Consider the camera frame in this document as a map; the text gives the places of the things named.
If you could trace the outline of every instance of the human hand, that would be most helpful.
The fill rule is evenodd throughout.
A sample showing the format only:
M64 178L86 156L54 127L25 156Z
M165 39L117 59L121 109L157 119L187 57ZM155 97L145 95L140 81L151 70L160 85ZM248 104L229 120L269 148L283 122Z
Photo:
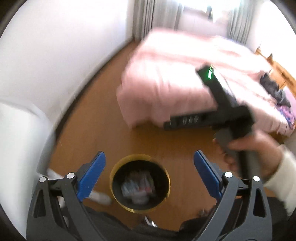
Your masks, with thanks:
M252 135L233 140L228 144L228 148L231 150L256 151L259 155L261 176L264 180L268 180L277 171L281 163L283 153L278 146L279 144L271 136L259 130L254 131ZM237 171L238 166L234 158L227 155L220 146L218 146L218 152L224 155L224 161L229 165L229 169Z

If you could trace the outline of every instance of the gray handle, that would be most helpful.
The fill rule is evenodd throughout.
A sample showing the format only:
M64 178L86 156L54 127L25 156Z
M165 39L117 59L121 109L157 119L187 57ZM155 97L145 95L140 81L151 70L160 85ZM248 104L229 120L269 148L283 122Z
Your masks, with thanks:
M229 128L222 128L216 132L215 138L223 150L232 156L238 164L238 174L244 179L251 180L253 176L260 177L260 165L258 153L255 151L234 151L227 148L230 141L233 140Z

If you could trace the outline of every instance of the blue gripper pad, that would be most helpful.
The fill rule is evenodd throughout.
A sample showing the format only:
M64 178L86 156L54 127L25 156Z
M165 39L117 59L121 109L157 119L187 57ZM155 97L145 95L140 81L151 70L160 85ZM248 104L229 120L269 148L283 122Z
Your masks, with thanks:
M82 202L84 198L89 197L94 185L101 175L106 165L106 156L104 152L99 152L90 163L89 168L78 182L77 198Z
M209 160L205 157L202 151L198 150L194 154L194 165L198 171L203 183L205 184L207 191L211 197L214 197L217 201L222 197L221 193L221 177L218 176L215 168L211 165Z

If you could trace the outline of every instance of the pink blanket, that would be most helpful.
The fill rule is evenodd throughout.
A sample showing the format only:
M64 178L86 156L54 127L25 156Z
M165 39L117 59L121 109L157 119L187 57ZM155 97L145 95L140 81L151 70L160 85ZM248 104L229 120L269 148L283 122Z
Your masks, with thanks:
M289 136L293 130L259 84L271 67L261 56L218 36L154 29L135 50L122 75L117 100L130 127L152 121L158 126L171 115L216 108L207 87L195 73L211 63L224 76L239 103L253 111L255 128Z

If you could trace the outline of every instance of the gray curtain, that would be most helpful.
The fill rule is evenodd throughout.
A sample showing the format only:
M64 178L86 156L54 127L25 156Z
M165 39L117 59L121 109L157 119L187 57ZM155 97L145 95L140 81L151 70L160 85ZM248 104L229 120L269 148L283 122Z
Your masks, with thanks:
M135 0L133 36L144 39L153 27L176 30L182 11L177 0Z
M256 0L241 0L240 6L230 13L228 36L245 45L252 24Z

